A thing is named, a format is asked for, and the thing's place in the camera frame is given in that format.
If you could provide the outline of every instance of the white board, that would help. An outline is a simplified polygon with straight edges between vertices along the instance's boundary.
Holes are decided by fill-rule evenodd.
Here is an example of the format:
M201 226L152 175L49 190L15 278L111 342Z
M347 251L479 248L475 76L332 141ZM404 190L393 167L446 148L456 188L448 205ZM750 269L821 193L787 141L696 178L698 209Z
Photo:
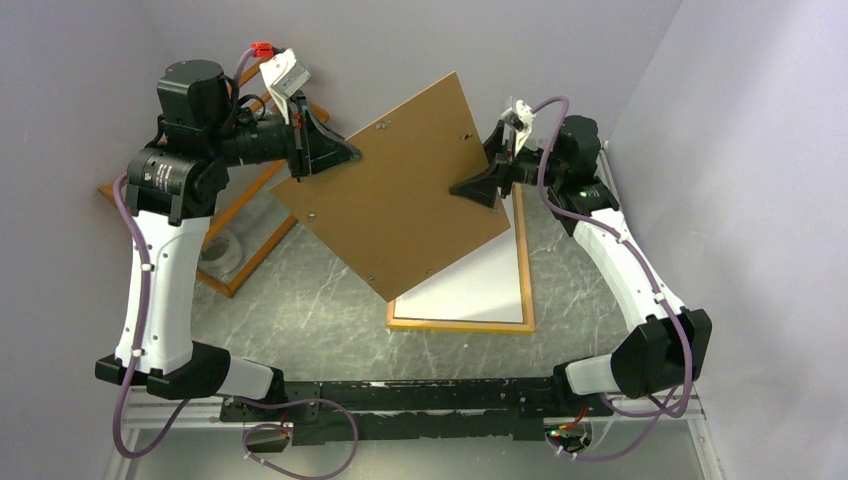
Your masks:
M512 198L503 206L509 230L398 297L396 318L524 322Z

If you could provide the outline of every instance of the wooden frame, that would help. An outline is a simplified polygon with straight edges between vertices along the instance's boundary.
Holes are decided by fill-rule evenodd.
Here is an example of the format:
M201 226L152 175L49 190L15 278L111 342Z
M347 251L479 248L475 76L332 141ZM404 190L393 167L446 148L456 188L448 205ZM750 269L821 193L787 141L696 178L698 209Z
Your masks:
M256 63L250 66L243 74L241 79L239 80L239 86L245 85L249 82L253 77L259 73L259 64L264 61L267 61L267 58L260 59ZM262 100L268 102L271 99L271 94L267 91L262 94ZM330 119L330 115L326 110L321 108L318 105L313 103L309 104L312 112L318 117L322 122L327 122ZM254 112L258 110L260 107L258 102L253 102L250 106L251 110ZM215 238L218 233L247 205L247 202L250 201L262 187L268 183L277 172L280 171L281 168L285 165L285 160L279 160L271 163L268 168L262 172L262 174L257 178L247 189L227 208L223 213L216 216L212 220L212 224L209 226L209 231L206 233L206 237L203 239L203 245L205 246L209 241ZM112 196L112 184L101 185L97 189L107 200L109 200L113 205L115 205L115 197ZM236 273L232 280L229 283L224 283L217 278L212 277L206 272L201 271L199 268L197 269L197 279L201 282L209 285L215 291L221 293L227 298L233 298L233 296L238 292L244 282L247 281L248 278L253 274L259 264L262 263L263 260L271 253L271 250L277 246L278 243L286 236L286 234L295 226L297 223L297 219L293 215L289 215L282 223L282 225L271 234L268 240L263 243L256 253L253 254L252 257L244 264L241 270Z
M512 201L515 210L515 241L518 245L518 276L521 286L521 311L524 317L524 323L422 320L418 318L395 317L395 301L392 300L389 302L386 318L386 325L389 328L488 333L533 333L536 331L536 320L533 314L533 292L530 287L530 255L527 250L527 236L524 224L524 201L521 198L521 187L519 185L513 188Z

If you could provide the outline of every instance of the wooden board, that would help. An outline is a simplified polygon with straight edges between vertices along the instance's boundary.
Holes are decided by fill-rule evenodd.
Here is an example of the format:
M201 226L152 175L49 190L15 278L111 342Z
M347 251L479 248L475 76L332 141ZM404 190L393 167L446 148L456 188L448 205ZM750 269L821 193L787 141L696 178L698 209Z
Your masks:
M362 159L271 192L387 301L509 228L448 193L487 165L456 73L348 141Z
M521 190L512 227L453 265L389 302L388 326L439 330L532 333L530 264ZM507 210L513 207L508 199Z

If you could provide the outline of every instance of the red connector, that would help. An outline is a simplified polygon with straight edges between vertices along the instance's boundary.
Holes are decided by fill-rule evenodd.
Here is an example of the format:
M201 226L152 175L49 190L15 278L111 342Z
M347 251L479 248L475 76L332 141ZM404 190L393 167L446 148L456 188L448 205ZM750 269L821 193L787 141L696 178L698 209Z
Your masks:
M271 58L274 56L274 46L269 42L251 43L254 57Z

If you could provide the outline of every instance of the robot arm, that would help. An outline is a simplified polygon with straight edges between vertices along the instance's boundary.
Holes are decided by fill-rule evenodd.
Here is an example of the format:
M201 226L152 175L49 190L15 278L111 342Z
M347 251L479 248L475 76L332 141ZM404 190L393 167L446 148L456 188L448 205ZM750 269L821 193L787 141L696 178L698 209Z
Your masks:
M498 195L511 193L512 183L537 185L543 151L522 149L534 115L524 102L515 102L502 115L484 150L489 167L453 187L453 195L493 208ZM595 176L601 148L594 120L570 116L560 126L545 166L544 186L559 208L582 216L578 221L554 213L569 236L589 254L621 306L628 336L608 355L578 360L554 368L554 378L566 394L622 392L638 398L683 383L684 361L680 336L660 304L665 299L683 326L692 353L692 378L697 379L706 354L712 323L703 310L689 310L652 272L660 294L645 276L643 266L624 244L641 249L606 185ZM609 225L621 233L616 239L589 221Z
M300 90L308 72L291 51L261 70L281 115L257 117L243 107L237 84L214 62L179 62L159 80L157 138L127 167L126 207L145 245L135 245L124 330L114 356L97 363L98 378L120 384L130 359L137 357L133 384L146 384L149 393L163 398L219 394L266 404L286 400L279 369L191 340L198 256L217 194L229 181L228 167L286 158L300 180L361 153L313 115ZM147 250L146 264L138 248ZM148 310L141 344L135 345L142 301Z

